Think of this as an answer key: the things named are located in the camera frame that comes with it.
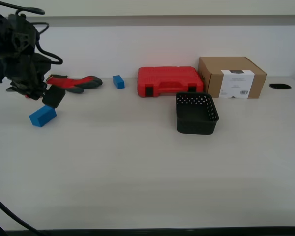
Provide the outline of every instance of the red toolbox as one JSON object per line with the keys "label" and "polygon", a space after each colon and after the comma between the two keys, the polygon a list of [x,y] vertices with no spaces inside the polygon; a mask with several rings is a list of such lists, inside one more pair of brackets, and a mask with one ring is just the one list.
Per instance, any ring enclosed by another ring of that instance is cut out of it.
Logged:
{"label": "red toolbox", "polygon": [[191,66],[141,67],[138,72],[138,95],[158,97],[161,93],[202,92],[203,82]]}

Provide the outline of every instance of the glove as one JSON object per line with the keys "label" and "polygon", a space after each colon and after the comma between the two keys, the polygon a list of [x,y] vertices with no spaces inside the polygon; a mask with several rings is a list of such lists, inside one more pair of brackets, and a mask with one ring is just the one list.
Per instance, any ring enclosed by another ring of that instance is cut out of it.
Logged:
{"label": "glove", "polygon": [[86,76],[81,79],[70,79],[68,76],[50,75],[46,83],[61,87],[68,92],[82,93],[85,89],[94,89],[103,84],[103,81],[95,76]]}

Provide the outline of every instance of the black basket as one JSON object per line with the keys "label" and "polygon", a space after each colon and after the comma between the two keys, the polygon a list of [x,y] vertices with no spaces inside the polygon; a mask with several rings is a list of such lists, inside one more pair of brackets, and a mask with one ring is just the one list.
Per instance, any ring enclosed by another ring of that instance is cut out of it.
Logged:
{"label": "black basket", "polygon": [[212,134],[219,120],[211,95],[204,92],[176,94],[177,130],[184,134]]}

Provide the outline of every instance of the cable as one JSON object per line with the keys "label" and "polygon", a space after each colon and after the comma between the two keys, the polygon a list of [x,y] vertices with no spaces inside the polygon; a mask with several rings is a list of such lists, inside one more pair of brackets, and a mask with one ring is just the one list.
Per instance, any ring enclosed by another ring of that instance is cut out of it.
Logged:
{"label": "cable", "polygon": [[55,55],[53,53],[43,50],[39,44],[39,41],[36,42],[36,47],[42,54],[45,54],[47,56],[50,56],[50,57],[58,60],[58,61],[39,61],[40,63],[50,63],[50,64],[54,64],[54,65],[62,65],[63,64],[63,60],[60,57],[58,57],[57,55]]}
{"label": "cable", "polygon": [[20,13],[21,11],[27,11],[27,12],[31,12],[34,14],[38,14],[38,15],[45,15],[45,11],[39,8],[34,8],[34,7],[22,7],[22,6],[17,6],[17,5],[13,5],[13,4],[9,4],[9,3],[5,3],[0,1],[0,5],[1,6],[6,6],[9,8],[13,8],[13,9],[17,9],[17,13]]}
{"label": "cable", "polygon": [[21,220],[19,217],[17,217],[15,214],[13,214],[2,202],[0,202],[0,209],[7,214],[8,216],[10,216],[13,220],[15,220],[17,223],[19,223],[20,225],[22,225],[23,227],[27,228],[29,231],[37,234],[38,236],[47,236],[46,234],[43,234],[42,232],[38,231],[37,229],[35,229],[34,227],[30,226],[29,224],[27,224],[26,222],[24,222],[23,220]]}
{"label": "cable", "polygon": [[46,25],[45,29],[43,29],[39,34],[44,33],[49,28],[48,22],[32,22],[33,25]]}

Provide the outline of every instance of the blue block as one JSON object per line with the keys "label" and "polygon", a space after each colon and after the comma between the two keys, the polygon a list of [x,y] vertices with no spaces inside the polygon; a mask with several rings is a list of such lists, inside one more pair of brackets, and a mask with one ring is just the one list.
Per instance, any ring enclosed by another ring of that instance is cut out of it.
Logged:
{"label": "blue block", "polygon": [[124,89],[124,80],[120,75],[113,76],[114,84],[118,89]]}
{"label": "blue block", "polygon": [[43,127],[49,121],[57,116],[54,108],[49,106],[44,106],[38,111],[34,112],[29,116],[31,123],[38,127]]}

